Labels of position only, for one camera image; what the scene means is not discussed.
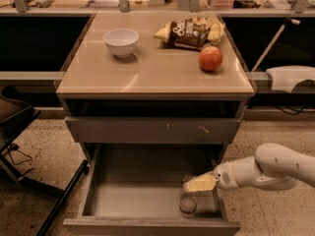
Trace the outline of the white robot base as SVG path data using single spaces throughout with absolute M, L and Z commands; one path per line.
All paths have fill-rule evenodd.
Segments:
M 271 77 L 272 90 L 292 93 L 293 89 L 304 81 L 315 82 L 315 68 L 309 66 L 281 66 L 270 68 L 266 73 Z

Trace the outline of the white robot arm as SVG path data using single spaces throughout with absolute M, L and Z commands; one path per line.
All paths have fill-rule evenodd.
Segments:
M 297 181 L 315 187 L 315 157 L 279 144 L 259 145 L 253 156 L 221 163 L 183 184 L 187 193 L 254 187 L 266 191 L 289 190 Z

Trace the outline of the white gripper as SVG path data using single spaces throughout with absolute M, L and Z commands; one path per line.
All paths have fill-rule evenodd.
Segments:
M 216 185 L 223 190 L 231 190 L 237 187 L 231 162 L 216 166 L 213 174 L 214 176 L 211 173 L 205 173 L 193 177 L 183 184 L 184 191 L 187 193 L 207 192 L 213 190 Z

